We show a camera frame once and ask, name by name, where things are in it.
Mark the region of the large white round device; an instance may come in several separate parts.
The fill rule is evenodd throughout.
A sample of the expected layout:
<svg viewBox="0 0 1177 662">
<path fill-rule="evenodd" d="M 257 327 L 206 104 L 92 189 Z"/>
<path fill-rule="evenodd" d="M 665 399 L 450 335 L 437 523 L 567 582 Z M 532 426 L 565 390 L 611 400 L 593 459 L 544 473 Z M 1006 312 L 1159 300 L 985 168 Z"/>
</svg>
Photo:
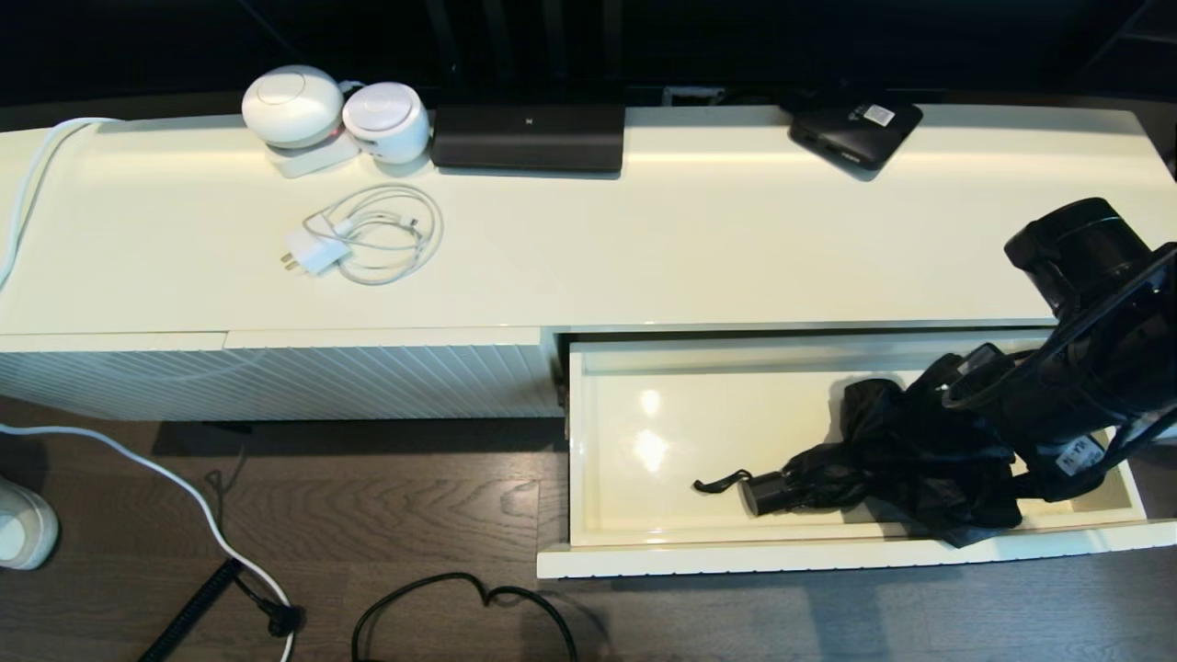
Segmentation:
<svg viewBox="0 0 1177 662">
<path fill-rule="evenodd" d="M 340 84 L 327 72 L 287 64 L 250 85 L 241 99 L 241 117 L 264 143 L 270 166 L 294 179 L 360 154 L 343 123 L 344 104 Z"/>
</svg>

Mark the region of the black set-top box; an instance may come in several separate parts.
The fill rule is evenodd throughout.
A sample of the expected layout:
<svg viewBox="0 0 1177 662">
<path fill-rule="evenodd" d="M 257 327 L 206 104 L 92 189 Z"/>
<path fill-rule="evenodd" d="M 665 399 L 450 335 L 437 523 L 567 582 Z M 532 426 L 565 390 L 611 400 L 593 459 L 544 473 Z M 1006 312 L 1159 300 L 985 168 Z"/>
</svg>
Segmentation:
<svg viewBox="0 0 1177 662">
<path fill-rule="evenodd" d="M 877 172 L 923 119 L 923 108 L 909 102 L 819 102 L 794 110 L 789 137 L 830 163 Z"/>
</svg>

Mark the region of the black router with antennas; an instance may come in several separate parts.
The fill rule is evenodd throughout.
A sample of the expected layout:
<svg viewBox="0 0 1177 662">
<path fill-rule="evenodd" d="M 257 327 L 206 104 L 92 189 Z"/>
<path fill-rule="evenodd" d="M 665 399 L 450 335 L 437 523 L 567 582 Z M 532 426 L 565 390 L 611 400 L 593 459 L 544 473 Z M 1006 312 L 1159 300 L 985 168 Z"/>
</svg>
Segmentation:
<svg viewBox="0 0 1177 662">
<path fill-rule="evenodd" d="M 426 0 L 438 168 L 616 177 L 621 0 Z"/>
</svg>

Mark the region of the black folding umbrella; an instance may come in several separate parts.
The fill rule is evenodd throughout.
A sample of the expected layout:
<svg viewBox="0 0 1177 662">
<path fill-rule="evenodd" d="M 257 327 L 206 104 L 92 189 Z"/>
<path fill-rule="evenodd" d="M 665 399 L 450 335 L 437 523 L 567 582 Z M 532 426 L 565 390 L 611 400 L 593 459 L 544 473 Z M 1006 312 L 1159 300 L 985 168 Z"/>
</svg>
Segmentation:
<svg viewBox="0 0 1177 662">
<path fill-rule="evenodd" d="M 1023 519 L 1013 449 L 980 415 L 943 404 L 966 364 L 964 356 L 942 356 L 907 388 L 884 378 L 851 382 L 842 391 L 840 441 L 794 455 L 777 471 L 736 470 L 694 481 L 693 489 L 738 486 L 754 517 L 877 499 L 917 532 L 958 549 L 1011 531 Z"/>
</svg>

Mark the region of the cream ribbed-front drawer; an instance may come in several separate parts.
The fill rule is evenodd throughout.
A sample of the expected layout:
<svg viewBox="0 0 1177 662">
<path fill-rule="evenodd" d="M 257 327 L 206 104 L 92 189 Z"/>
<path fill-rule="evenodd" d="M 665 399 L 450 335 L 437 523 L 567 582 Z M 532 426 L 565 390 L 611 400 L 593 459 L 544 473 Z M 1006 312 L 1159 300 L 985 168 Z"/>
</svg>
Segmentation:
<svg viewBox="0 0 1177 662">
<path fill-rule="evenodd" d="M 570 350 L 568 539 L 538 554 L 538 578 L 960 565 L 1177 545 L 1177 519 L 1149 519 L 1121 465 L 1093 494 L 1022 499 L 1015 531 L 955 549 L 880 507 L 756 517 L 707 482 L 767 474 L 838 438 L 842 389 L 907 385 L 938 357 L 984 343 L 1037 347 L 1043 327 L 584 342 Z"/>
</svg>

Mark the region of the small white round device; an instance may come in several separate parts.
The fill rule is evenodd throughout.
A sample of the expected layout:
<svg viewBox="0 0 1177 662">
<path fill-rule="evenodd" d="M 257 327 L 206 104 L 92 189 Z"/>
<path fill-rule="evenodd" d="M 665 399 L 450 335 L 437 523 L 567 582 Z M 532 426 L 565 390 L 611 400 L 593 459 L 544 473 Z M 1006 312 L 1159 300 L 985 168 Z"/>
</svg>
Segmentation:
<svg viewBox="0 0 1177 662">
<path fill-rule="evenodd" d="M 343 123 L 360 148 L 377 163 L 399 166 L 428 150 L 430 124 L 415 88 L 383 81 L 350 95 L 343 106 Z"/>
</svg>

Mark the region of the white charger adapter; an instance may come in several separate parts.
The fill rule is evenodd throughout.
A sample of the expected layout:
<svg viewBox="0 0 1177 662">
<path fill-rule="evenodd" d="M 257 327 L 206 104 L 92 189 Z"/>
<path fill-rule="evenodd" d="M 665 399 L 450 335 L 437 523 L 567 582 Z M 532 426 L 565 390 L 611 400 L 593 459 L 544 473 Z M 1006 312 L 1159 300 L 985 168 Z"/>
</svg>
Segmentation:
<svg viewBox="0 0 1177 662">
<path fill-rule="evenodd" d="M 285 246 L 282 269 L 302 269 L 315 276 L 350 257 L 350 244 L 331 231 L 295 229 L 285 237 Z"/>
</svg>

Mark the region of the white slatted cabinet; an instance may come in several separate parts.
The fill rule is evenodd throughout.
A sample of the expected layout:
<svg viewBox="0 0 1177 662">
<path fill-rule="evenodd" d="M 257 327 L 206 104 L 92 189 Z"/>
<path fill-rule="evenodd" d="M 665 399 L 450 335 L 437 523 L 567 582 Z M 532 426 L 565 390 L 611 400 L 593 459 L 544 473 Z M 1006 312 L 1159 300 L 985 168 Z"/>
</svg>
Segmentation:
<svg viewBox="0 0 1177 662">
<path fill-rule="evenodd" d="M 437 201 L 423 269 L 282 267 L 302 218 L 380 184 Z M 124 421 L 556 416 L 556 335 L 1050 325 L 1003 247 L 1092 197 L 1177 240 L 1177 181 L 1121 110 L 926 108 L 867 181 L 776 108 L 631 110 L 618 177 L 286 179 L 237 115 L 87 127 L 0 289 L 0 395 Z"/>
</svg>

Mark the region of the white sneaker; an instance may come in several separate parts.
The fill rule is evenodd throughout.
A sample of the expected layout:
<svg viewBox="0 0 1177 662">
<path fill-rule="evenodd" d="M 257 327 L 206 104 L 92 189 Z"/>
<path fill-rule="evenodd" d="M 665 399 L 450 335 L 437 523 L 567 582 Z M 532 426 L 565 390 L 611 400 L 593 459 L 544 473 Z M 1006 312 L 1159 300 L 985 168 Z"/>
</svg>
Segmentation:
<svg viewBox="0 0 1177 662">
<path fill-rule="evenodd" d="M 29 571 L 42 567 L 59 532 L 54 508 L 42 495 L 0 476 L 0 569 Z"/>
</svg>

